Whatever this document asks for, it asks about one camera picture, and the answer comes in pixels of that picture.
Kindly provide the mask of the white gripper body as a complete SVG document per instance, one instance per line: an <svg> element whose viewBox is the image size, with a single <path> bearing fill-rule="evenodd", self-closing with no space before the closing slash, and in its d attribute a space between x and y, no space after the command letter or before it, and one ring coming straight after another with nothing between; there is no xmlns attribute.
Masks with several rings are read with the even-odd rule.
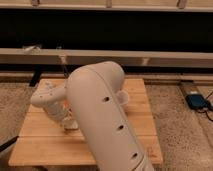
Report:
<svg viewBox="0 0 213 171"><path fill-rule="evenodd" d="M53 121L61 124L62 126L65 121L72 120L69 110L61 102L49 104L46 107L46 112Z"/></svg>

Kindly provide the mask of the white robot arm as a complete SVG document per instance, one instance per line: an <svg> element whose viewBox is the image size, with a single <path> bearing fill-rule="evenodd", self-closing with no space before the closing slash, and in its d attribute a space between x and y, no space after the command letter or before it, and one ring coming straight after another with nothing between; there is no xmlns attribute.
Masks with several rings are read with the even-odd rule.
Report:
<svg viewBox="0 0 213 171"><path fill-rule="evenodd" d="M31 104L62 120L65 110L60 102L67 101L100 171L155 171L119 103L117 93L123 84L119 64L85 65L63 84L37 89Z"/></svg>

